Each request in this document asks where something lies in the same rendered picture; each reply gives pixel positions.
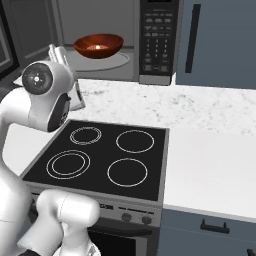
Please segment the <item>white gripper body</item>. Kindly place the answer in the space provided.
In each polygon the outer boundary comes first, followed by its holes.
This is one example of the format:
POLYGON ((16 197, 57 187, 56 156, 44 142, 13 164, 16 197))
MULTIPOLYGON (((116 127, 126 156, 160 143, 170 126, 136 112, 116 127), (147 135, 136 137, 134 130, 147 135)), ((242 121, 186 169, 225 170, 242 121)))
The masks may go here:
POLYGON ((71 98, 70 101, 70 110, 77 111, 79 109, 83 109, 85 107, 85 102, 82 97, 80 86, 78 82, 78 77, 76 71, 69 65, 66 58, 66 50, 64 47, 59 46, 56 47, 54 44, 49 45, 48 55, 51 61, 57 62, 66 66, 72 73, 73 77, 73 86, 69 91, 68 95, 71 98))

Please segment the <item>red-brown bowl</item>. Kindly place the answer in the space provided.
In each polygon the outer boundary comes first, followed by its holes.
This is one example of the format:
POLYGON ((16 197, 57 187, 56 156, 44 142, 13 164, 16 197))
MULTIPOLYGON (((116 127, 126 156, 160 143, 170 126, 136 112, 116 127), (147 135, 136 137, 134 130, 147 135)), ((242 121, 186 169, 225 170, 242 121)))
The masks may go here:
POLYGON ((77 39, 74 42, 75 50, 84 57, 91 59, 108 58, 116 54, 123 46, 124 39, 116 34, 91 34, 77 39), (87 47, 94 44, 103 44, 106 50, 89 51, 87 47))

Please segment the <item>grey microwave door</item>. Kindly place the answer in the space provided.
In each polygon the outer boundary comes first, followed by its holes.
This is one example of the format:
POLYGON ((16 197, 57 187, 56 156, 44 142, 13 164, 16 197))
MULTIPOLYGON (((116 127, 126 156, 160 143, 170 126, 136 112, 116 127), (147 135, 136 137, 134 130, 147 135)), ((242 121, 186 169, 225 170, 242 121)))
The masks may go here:
POLYGON ((51 0, 0 0, 0 86, 57 43, 51 0))

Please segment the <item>grey microwave oven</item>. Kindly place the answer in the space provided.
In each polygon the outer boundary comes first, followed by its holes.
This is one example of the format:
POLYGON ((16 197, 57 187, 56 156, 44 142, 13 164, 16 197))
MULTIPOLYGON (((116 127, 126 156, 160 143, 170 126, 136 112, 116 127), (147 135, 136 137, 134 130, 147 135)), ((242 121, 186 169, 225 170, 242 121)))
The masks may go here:
POLYGON ((168 85, 173 74, 179 0, 55 0, 57 34, 67 51, 91 34, 124 39, 118 52, 130 61, 103 71, 77 71, 87 79, 168 85))

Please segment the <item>dark oven door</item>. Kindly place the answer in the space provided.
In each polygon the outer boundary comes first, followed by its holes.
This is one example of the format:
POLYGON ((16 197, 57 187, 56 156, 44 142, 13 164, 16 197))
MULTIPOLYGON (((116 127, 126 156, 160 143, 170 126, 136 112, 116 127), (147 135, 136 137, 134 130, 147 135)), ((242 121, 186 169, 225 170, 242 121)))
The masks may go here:
POLYGON ((158 236, 152 231, 121 234, 90 229, 89 236, 99 248, 101 256, 157 256, 158 236))

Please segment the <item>blue-grey low cupboard door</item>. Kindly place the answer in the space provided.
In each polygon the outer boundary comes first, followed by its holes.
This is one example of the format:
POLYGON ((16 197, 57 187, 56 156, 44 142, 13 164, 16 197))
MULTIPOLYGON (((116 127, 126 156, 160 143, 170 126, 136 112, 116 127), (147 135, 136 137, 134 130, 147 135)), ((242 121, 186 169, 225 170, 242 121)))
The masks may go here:
POLYGON ((248 256, 256 242, 162 227, 158 256, 248 256))

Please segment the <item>grey round turntable plate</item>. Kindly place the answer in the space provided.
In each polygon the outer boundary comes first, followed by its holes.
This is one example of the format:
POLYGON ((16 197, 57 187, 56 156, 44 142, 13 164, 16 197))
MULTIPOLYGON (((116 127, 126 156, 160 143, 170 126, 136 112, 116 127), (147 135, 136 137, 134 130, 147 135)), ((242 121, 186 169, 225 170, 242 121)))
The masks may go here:
POLYGON ((114 69, 126 65, 130 61, 130 57, 121 52, 108 58, 90 59, 82 56, 76 51, 67 51, 66 59, 73 69, 85 72, 114 69))

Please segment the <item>silver stove with black hob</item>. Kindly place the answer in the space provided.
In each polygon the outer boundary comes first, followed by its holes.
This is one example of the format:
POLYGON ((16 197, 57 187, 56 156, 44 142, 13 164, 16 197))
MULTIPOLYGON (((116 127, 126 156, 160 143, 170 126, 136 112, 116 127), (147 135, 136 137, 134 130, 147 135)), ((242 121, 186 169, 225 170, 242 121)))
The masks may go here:
POLYGON ((45 189, 86 195, 100 204, 97 222, 150 228, 158 236, 169 130, 69 120, 22 173, 34 197, 45 189), (130 222, 122 220, 129 213, 130 222), (143 216, 152 223, 145 225, 143 216))

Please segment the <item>blue-grey drawer front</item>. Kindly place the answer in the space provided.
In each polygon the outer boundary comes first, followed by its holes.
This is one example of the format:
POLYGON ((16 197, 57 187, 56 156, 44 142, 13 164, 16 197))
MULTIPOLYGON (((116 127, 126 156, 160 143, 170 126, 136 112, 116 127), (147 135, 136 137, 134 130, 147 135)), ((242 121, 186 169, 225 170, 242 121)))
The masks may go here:
POLYGON ((256 242, 256 223, 232 220, 221 217, 189 213, 178 210, 164 209, 162 211, 161 225, 163 227, 192 231, 207 235, 216 235, 226 238, 256 242), (208 225, 222 226, 224 222, 230 229, 229 234, 210 232, 200 229, 202 220, 208 225))

